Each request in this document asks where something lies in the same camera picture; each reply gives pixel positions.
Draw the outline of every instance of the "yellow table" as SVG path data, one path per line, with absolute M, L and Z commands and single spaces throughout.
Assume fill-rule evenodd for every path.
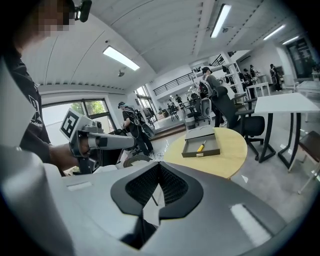
M 213 128 L 220 147 L 219 155 L 182 157 L 185 135 L 175 140 L 164 154 L 164 161 L 190 167 L 205 173 L 231 178 L 244 164 L 248 147 L 245 139 L 228 128 Z

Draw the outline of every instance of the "trash can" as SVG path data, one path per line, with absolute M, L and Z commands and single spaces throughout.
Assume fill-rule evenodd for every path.
M 188 130 L 196 128 L 196 121 L 194 117 L 189 117 L 185 119 L 185 125 Z

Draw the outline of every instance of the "ceiling light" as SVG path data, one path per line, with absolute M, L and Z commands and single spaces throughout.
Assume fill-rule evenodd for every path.
M 275 31 L 271 32 L 269 35 L 267 35 L 263 40 L 267 40 L 268 38 L 272 37 L 275 33 L 282 30 L 286 25 L 282 25 L 281 27 L 278 27 Z
M 140 67 L 135 64 L 132 60 L 128 59 L 122 53 L 118 52 L 117 50 L 113 49 L 110 45 L 103 51 L 104 55 L 109 56 L 110 58 L 126 65 L 130 69 L 136 71 Z
M 290 42 L 292 42 L 292 41 L 294 41 L 294 40 L 296 40 L 296 39 L 298 39 L 298 38 L 299 38 L 299 36 L 297 35 L 297 36 L 289 39 L 288 41 L 285 41 L 285 42 L 283 43 L 283 45 L 286 45 L 287 43 L 290 43 Z
M 218 15 L 218 19 L 217 19 L 217 21 L 214 25 L 214 28 L 212 30 L 212 33 L 211 33 L 211 38 L 216 38 L 218 36 L 219 31 L 220 31 L 222 25 L 224 24 L 230 9 L 231 9 L 231 5 L 223 4 L 221 6 L 220 13 Z

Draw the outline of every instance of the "brown chair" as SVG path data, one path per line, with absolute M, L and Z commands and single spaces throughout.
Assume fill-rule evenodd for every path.
M 320 135 L 313 130 L 299 141 L 298 150 L 294 156 L 288 172 L 290 172 L 292 167 L 294 166 L 299 152 L 304 154 L 304 159 L 302 162 L 304 162 L 306 157 L 308 157 L 315 164 L 315 169 L 311 172 L 311 177 L 298 191 L 298 194 L 301 194 L 305 187 L 309 184 L 309 182 L 312 179 L 315 180 L 317 178 L 320 171 Z

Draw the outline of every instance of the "open box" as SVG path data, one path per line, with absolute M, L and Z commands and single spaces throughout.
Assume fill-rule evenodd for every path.
M 202 151 L 197 152 L 198 148 L 204 143 Z M 212 126 L 203 126 L 188 130 L 185 135 L 185 144 L 182 157 L 207 157 L 220 154 L 220 148 Z

